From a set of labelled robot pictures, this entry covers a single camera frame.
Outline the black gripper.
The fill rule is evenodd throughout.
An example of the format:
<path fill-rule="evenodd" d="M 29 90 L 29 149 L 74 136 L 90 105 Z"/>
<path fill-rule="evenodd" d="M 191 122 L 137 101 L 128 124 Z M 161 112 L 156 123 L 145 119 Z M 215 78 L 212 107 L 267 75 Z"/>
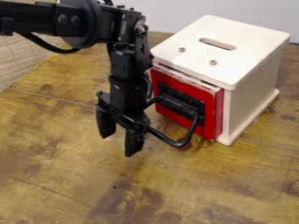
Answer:
<path fill-rule="evenodd" d="M 125 156 L 132 157 L 144 147 L 149 118 L 145 115 L 150 98 L 146 72 L 124 78 L 118 73 L 108 77 L 109 91 L 97 91 L 97 130 L 102 138 L 116 133 L 116 125 L 125 128 Z"/>

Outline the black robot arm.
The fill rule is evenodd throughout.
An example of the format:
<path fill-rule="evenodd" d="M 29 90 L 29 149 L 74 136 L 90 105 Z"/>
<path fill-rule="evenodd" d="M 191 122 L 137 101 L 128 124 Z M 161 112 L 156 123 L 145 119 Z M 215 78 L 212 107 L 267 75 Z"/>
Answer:
<path fill-rule="evenodd" d="M 41 48 L 74 53 L 106 45 L 110 61 L 109 91 L 97 92 L 97 129 L 106 138 L 125 128 L 125 155 L 141 149 L 149 119 L 145 115 L 152 87 L 146 70 L 153 66 L 145 17 L 110 0 L 58 0 L 17 3 L 0 0 L 0 35 L 21 35 Z"/>

